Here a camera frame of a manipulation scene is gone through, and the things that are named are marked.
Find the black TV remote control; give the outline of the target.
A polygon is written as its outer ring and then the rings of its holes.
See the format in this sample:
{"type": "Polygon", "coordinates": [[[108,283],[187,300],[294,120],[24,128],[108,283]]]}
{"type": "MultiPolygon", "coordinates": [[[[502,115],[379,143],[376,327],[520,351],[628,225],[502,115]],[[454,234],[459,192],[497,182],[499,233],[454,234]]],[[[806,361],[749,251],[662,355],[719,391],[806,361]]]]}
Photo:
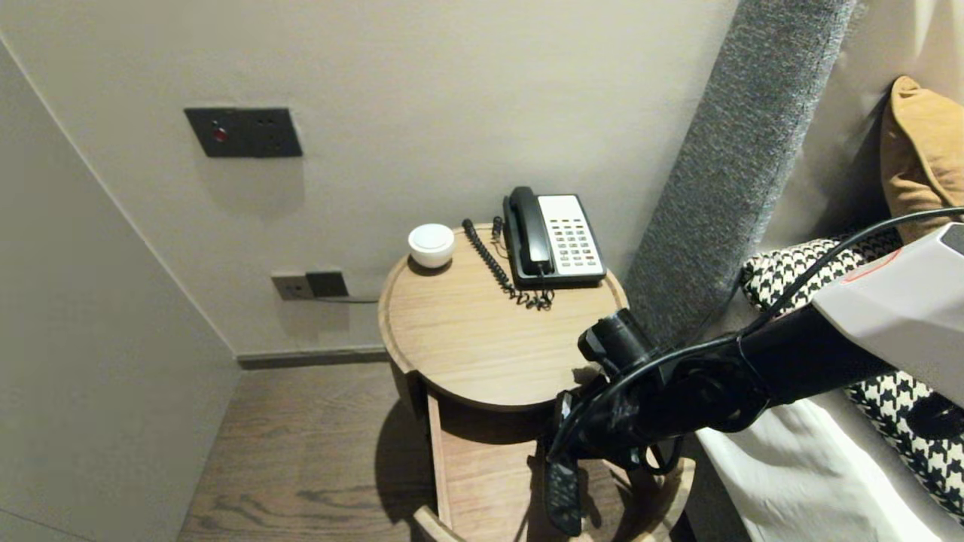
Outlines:
{"type": "Polygon", "coordinates": [[[581,535],[581,490],[572,484],[572,456],[557,459],[557,487],[544,490],[545,514],[552,525],[568,537],[581,535]]]}

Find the curved-front wooden drawer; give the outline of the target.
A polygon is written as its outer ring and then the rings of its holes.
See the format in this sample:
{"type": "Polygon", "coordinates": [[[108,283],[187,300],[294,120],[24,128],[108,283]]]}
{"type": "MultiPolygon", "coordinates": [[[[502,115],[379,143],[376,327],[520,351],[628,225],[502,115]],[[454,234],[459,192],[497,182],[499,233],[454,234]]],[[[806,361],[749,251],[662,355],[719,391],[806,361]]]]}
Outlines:
{"type": "Polygon", "coordinates": [[[581,535],[551,524],[543,504],[547,406],[483,410],[434,392],[426,399],[436,504],[414,514],[434,542],[670,542],[696,467],[682,458],[665,476],[582,461],[581,535]]]}

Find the round wooden nightstand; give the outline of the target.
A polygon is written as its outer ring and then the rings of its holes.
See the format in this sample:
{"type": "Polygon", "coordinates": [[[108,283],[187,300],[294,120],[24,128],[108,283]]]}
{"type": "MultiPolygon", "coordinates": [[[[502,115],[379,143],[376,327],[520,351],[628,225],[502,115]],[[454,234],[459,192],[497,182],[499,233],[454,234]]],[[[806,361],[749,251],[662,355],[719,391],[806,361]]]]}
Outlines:
{"type": "Polygon", "coordinates": [[[383,344],[402,405],[424,416],[429,392],[478,409],[530,410],[598,375],[578,338],[629,306],[609,273],[596,287],[561,289],[547,311],[527,309],[500,289],[484,260],[455,230],[452,260],[423,269],[405,256],[378,304],[383,344]]]}

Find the white bed sheet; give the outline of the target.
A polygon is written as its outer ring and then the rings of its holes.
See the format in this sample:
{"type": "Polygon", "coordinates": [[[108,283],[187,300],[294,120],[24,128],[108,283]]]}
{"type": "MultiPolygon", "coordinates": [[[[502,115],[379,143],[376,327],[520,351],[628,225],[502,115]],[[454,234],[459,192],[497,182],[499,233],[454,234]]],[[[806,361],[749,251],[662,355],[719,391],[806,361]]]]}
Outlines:
{"type": "Polygon", "coordinates": [[[842,391],[696,438],[751,542],[964,542],[964,528],[842,391]]]}

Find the black and white telephone base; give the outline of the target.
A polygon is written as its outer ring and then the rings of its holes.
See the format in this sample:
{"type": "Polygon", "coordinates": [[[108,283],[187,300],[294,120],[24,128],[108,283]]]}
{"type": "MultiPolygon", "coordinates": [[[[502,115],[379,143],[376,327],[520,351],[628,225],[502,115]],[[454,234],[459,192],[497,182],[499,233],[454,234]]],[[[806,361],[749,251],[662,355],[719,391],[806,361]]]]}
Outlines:
{"type": "Polygon", "coordinates": [[[575,194],[537,195],[551,244],[552,272],[528,275],[520,265],[519,233],[509,196],[503,199],[504,240],[512,280],[524,291],[534,289],[595,288],[606,277],[606,265],[581,199],[575,194]]]}

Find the black telephone handset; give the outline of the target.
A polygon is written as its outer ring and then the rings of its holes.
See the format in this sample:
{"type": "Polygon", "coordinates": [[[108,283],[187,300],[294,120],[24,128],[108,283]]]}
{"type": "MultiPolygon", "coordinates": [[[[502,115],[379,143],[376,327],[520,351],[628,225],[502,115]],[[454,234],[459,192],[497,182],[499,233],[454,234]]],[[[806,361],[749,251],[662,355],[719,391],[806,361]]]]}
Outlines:
{"type": "Polygon", "coordinates": [[[510,210],[515,212],[517,222],[517,247],[520,248],[520,265],[528,275],[545,275],[552,272],[550,237],[539,199],[530,187],[516,187],[509,196],[510,210]]]}

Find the black white houndstooth pillow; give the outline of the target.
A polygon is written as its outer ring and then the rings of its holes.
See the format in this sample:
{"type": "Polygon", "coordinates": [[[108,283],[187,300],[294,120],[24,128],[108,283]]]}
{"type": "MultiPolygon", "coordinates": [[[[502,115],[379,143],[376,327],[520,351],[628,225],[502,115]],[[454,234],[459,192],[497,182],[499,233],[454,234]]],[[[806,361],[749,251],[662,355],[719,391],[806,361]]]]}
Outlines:
{"type": "MultiPolygon", "coordinates": [[[[816,238],[748,258],[740,276],[745,297],[757,311],[767,311],[800,274],[847,237],[848,234],[844,233],[816,238]]],[[[892,253],[901,245],[901,237],[894,230],[874,234],[851,245],[795,292],[791,301],[779,309],[779,315],[806,305],[820,288],[892,253]]],[[[932,500],[964,528],[964,434],[930,440],[913,432],[910,425],[912,409],[931,394],[932,388],[902,371],[846,387],[847,397],[870,419],[883,440],[894,447],[903,464],[909,467],[932,500]]]]}

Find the white round puck device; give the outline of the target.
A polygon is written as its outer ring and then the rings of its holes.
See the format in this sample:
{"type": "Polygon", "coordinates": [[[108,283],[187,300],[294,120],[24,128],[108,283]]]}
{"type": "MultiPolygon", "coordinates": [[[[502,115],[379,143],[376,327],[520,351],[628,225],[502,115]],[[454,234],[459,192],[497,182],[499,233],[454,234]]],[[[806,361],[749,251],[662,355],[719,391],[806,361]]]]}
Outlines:
{"type": "Polygon", "coordinates": [[[420,267],[440,269],[452,260],[455,233],[441,224],[419,225],[407,236],[407,247],[410,258],[420,267]]]}

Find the grey upholstered headboard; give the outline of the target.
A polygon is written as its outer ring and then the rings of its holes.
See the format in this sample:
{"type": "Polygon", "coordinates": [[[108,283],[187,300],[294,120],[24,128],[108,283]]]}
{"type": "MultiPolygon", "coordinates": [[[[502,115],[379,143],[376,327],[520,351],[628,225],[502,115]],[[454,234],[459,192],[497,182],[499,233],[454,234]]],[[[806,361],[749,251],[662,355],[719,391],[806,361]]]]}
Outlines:
{"type": "Polygon", "coordinates": [[[738,0],[624,284],[644,339],[694,342],[725,311],[815,117],[856,0],[738,0]]]}

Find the mustard brown cushion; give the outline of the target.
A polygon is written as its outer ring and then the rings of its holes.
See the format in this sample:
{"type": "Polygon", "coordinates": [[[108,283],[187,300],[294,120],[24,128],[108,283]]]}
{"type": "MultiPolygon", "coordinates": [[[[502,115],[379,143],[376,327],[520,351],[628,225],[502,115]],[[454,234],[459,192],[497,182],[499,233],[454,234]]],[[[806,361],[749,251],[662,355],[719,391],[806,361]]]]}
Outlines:
{"type": "Polygon", "coordinates": [[[882,114],[879,157],[892,216],[964,207],[964,105],[899,76],[882,114]]]}

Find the grey upholstered bed frame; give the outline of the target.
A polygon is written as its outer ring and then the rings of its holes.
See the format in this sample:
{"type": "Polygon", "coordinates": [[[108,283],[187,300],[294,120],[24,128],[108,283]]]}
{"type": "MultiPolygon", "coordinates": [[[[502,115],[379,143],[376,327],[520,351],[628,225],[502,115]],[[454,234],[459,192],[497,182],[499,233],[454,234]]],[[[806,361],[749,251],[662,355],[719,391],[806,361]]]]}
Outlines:
{"type": "Polygon", "coordinates": [[[696,460],[685,518],[694,542],[752,542],[743,518],[708,458],[696,460]]]}

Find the grey wall baseboard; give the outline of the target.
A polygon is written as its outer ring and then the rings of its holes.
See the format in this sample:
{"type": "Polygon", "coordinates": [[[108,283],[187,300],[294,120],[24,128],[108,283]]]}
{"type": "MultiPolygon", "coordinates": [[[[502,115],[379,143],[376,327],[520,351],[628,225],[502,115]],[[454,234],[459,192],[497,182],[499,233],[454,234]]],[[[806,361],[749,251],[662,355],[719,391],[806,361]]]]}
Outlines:
{"type": "Polygon", "coordinates": [[[337,348],[311,352],[278,352],[244,354],[236,357],[241,370],[280,370],[280,368],[302,368],[342,366],[342,364],[371,364],[390,361],[385,347],[337,348]]]}

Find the dark wall outlet plate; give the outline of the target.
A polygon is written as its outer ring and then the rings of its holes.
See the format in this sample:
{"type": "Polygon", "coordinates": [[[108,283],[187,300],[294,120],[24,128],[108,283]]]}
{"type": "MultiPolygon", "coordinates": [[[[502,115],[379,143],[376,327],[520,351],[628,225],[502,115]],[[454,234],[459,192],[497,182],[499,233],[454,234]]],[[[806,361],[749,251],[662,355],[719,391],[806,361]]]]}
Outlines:
{"type": "Polygon", "coordinates": [[[347,298],[350,293],[344,275],[338,270],[314,271],[304,274],[311,295],[316,299],[347,298]]]}

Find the beige wall power outlet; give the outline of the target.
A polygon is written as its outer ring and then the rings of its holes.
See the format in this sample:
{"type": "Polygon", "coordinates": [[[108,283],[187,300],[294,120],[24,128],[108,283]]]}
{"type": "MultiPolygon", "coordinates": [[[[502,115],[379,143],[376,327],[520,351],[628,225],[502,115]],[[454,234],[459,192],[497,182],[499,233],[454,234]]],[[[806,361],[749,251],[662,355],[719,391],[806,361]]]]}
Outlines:
{"type": "Polygon", "coordinates": [[[272,284],[283,300],[314,300],[316,295],[306,275],[272,274],[272,284]]]}

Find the dark wall switch panel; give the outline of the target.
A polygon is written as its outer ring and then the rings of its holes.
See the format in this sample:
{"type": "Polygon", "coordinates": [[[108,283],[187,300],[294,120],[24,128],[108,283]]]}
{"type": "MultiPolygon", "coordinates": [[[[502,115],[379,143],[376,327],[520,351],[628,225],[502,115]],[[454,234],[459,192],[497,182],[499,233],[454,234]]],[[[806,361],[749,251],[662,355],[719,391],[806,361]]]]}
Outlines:
{"type": "Polygon", "coordinates": [[[185,108],[204,154],[211,158],[302,157],[288,108],[185,108]]]}

